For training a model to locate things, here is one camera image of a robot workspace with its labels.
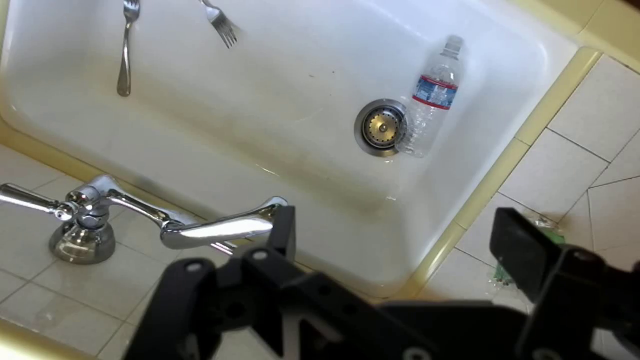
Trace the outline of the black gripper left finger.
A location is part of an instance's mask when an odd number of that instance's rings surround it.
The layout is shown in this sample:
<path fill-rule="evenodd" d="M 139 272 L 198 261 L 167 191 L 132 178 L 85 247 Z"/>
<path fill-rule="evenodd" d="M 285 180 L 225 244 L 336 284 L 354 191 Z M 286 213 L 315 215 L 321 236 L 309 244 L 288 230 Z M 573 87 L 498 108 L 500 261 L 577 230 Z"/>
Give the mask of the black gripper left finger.
<path fill-rule="evenodd" d="M 276 211 L 272 232 L 262 246 L 244 254 L 244 264 L 266 279 L 288 279 L 296 273 L 296 207 Z"/>

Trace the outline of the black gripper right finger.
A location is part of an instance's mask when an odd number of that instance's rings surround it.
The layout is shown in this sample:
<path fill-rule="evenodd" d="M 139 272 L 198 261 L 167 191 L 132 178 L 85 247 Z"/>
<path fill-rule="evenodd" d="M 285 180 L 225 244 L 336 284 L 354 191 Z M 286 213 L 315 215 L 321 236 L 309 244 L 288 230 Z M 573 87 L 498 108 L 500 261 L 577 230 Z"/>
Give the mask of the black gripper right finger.
<path fill-rule="evenodd" d="M 498 207 L 490 234 L 490 251 L 530 301 L 557 278 L 557 264 L 570 244 L 555 242 L 515 207 Z"/>

